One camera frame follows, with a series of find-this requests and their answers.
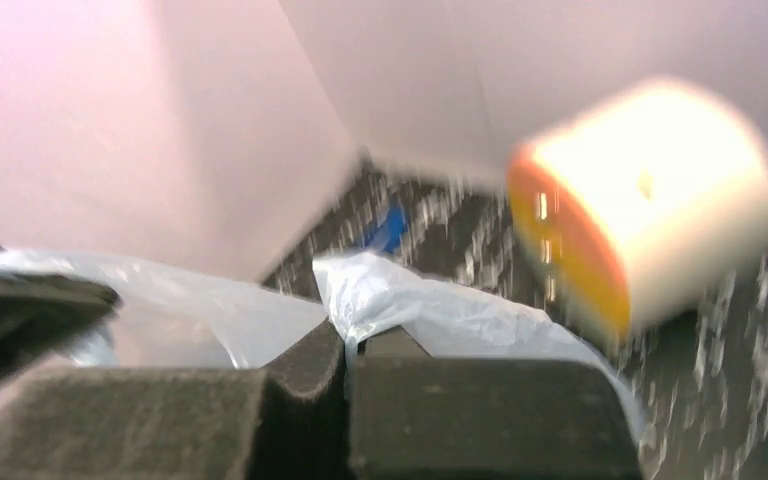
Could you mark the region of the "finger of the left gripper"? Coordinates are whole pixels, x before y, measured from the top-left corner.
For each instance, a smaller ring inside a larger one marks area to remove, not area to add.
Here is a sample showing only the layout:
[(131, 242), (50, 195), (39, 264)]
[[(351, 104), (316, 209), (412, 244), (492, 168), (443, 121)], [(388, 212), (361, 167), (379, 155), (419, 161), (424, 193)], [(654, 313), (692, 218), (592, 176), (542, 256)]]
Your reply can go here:
[(0, 277), (0, 383), (90, 331), (120, 303), (114, 289), (91, 281), (56, 274)]

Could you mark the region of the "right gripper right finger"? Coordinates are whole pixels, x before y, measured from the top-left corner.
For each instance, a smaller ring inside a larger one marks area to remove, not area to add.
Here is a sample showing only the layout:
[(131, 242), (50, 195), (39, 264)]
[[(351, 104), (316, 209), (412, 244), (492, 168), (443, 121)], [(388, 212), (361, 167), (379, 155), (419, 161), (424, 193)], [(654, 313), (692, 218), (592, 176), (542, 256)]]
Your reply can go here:
[(638, 403), (591, 349), (358, 355), (347, 374), (359, 479), (639, 479)]

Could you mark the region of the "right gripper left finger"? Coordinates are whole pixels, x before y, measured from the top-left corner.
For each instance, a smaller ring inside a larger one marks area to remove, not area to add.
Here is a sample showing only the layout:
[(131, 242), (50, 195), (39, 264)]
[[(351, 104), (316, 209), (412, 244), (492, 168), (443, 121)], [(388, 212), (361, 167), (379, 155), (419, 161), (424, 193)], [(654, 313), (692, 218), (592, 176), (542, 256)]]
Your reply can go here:
[(0, 479), (339, 479), (344, 372), (328, 323), (258, 369), (41, 370), (0, 409)]

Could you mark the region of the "light blue plastic bag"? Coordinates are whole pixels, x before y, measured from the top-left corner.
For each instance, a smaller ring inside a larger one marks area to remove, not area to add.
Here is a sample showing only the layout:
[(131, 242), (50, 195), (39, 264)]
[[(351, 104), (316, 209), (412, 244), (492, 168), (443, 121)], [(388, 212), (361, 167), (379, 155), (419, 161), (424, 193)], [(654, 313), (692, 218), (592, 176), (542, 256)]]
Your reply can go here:
[(643, 407), (589, 344), (541, 309), (423, 277), (373, 253), (313, 262), (318, 300), (251, 283), (123, 256), (0, 251), (0, 279), (59, 274), (113, 288), (122, 297), (107, 323), (59, 350), (79, 366), (253, 369), (286, 353), (318, 325), (333, 326), (348, 357), (370, 337), (402, 327), (434, 357), (571, 360), (602, 371), (635, 438)]

